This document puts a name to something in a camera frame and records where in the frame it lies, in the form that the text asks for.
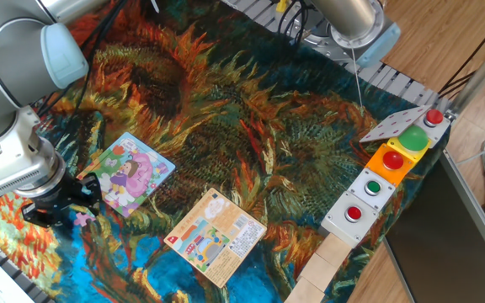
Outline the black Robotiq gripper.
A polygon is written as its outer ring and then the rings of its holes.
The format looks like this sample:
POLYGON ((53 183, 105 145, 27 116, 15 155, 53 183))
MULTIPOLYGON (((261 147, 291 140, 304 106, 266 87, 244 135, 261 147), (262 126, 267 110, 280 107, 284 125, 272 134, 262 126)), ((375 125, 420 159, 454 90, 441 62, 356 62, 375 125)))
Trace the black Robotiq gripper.
POLYGON ((20 208, 25 221, 49 228, 63 223, 62 210, 68 205, 98 209, 102 190, 95 173, 74 178, 68 172, 57 173, 46 183, 32 191, 33 203, 20 208))

